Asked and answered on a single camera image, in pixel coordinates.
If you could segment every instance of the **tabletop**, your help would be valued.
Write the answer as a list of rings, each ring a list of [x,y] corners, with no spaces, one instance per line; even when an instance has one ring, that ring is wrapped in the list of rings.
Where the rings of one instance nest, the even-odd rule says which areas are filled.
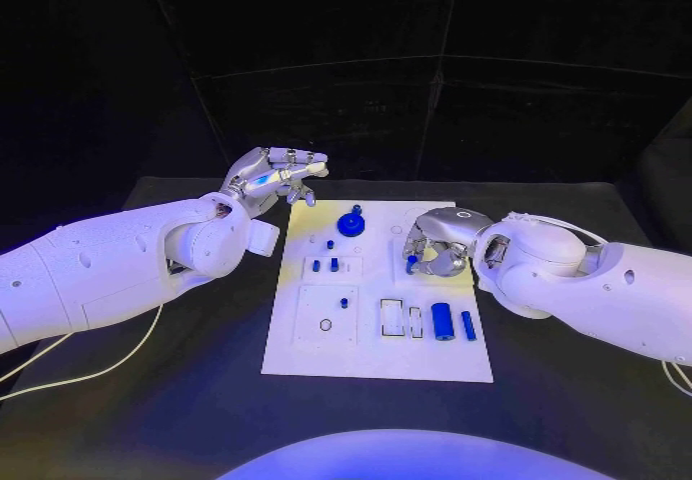
[[[451,200],[501,219],[556,217],[611,241],[645,244],[609,184],[306,182],[316,197]],[[194,198],[220,179],[139,179],[125,208]],[[285,234],[289,207],[260,219]],[[618,478],[692,472],[688,409],[660,363],[511,314],[476,290],[492,384],[260,375],[282,236],[224,277],[164,305],[133,357],[86,382],[6,400],[0,471],[12,478],[208,479],[299,440],[406,428],[487,437]],[[97,371],[129,351],[154,312],[74,335],[14,389]]]

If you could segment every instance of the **white board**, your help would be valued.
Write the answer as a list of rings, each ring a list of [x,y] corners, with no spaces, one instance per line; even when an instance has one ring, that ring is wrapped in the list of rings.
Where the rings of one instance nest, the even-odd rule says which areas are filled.
[[[355,203],[363,209],[364,232],[347,238],[335,230],[335,221]],[[492,382],[469,271],[452,278],[410,276],[400,257],[414,219],[449,206],[452,202],[350,200],[319,200],[312,208],[293,205],[263,374]],[[327,240],[334,241],[332,250]],[[331,258],[337,258],[335,272]],[[341,299],[347,308],[341,308]],[[383,315],[381,300],[400,301],[384,302]],[[449,304],[452,314],[455,338],[445,342],[433,336],[430,306],[438,302]],[[402,316],[394,305],[400,305]],[[412,322],[410,307],[420,313]],[[475,341],[465,337],[464,310],[471,313]],[[403,335],[383,335],[381,321],[389,333],[399,332],[402,322]],[[422,338],[416,338],[420,326]]]

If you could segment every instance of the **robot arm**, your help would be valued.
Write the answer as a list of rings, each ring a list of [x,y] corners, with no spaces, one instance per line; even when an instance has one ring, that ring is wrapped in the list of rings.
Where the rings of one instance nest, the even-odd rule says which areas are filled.
[[[227,275],[244,250],[270,256],[278,229],[254,220],[314,194],[322,154],[254,148],[218,192],[58,227],[0,256],[0,353],[126,320]]]
[[[425,246],[438,252],[429,262]],[[608,243],[559,220],[510,213],[494,223],[453,207],[417,217],[402,253],[412,274],[456,275],[469,258],[478,288],[517,315],[553,315],[612,345],[692,365],[692,257]]]

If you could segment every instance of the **black table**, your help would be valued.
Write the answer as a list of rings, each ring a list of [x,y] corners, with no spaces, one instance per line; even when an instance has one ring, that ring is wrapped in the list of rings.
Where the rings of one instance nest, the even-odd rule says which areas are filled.
[[[126,208],[200,196],[217,179],[142,178]],[[319,198],[455,200],[500,219],[557,217],[645,244],[609,184],[311,182]],[[263,220],[285,232],[283,203]],[[105,376],[4,402],[0,472],[14,478],[207,479],[275,448],[358,429],[442,430],[528,447],[615,477],[692,472],[690,399],[658,362],[527,320],[476,291],[492,384],[260,375],[282,239],[162,309],[141,351]],[[109,366],[152,312],[71,337],[17,388]]]

